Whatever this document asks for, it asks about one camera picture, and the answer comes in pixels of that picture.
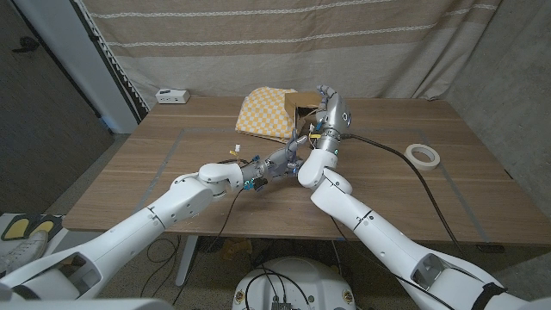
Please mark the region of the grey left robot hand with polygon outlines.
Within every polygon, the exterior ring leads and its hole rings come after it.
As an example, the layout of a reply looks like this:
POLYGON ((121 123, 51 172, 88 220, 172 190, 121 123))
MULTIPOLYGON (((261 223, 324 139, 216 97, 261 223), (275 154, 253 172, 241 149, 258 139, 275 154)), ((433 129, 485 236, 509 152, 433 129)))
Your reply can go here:
POLYGON ((241 168, 244 181, 257 178, 274 178, 295 176, 305 160, 297 155, 297 150, 306 143, 306 135, 292 138, 283 148, 272 152, 266 158, 253 159, 241 168))

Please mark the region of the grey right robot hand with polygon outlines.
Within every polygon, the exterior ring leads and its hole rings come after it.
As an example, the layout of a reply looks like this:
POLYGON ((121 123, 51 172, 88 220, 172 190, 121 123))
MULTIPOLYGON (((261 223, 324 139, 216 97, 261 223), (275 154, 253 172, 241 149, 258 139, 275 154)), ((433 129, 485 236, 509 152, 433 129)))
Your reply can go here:
POLYGON ((313 134, 319 136, 315 138, 315 148, 337 155, 342 136, 350 130, 351 110, 332 87, 319 85, 317 90, 321 102, 315 113, 313 134))

